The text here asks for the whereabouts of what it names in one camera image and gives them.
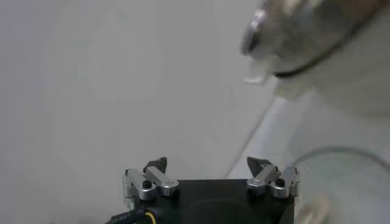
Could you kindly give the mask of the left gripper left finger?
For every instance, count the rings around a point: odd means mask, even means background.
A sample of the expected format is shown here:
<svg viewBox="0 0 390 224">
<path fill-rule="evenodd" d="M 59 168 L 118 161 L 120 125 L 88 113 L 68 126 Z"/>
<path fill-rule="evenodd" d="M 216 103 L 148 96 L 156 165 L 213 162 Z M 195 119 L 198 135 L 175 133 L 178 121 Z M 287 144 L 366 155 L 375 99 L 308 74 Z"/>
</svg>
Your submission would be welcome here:
<svg viewBox="0 0 390 224">
<path fill-rule="evenodd" d="M 126 169 L 122 176 L 124 204 L 134 210 L 141 202 L 150 202 L 157 194 L 169 199 L 180 195 L 179 181 L 166 175 L 167 157 L 149 161 L 142 170 Z"/>
</svg>

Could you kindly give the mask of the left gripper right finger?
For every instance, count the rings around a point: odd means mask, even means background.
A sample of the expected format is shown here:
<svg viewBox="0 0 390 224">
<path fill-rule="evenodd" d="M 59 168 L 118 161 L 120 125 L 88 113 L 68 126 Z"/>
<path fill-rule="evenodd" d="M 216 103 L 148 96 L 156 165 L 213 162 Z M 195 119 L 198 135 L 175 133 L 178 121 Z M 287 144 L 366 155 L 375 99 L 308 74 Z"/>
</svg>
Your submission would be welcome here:
<svg viewBox="0 0 390 224">
<path fill-rule="evenodd" d="M 266 159 L 247 157 L 252 174 L 246 182 L 247 191 L 254 197 L 269 192 L 274 198 L 285 199 L 299 194 L 299 173 L 295 166 L 283 171 Z"/>
</svg>

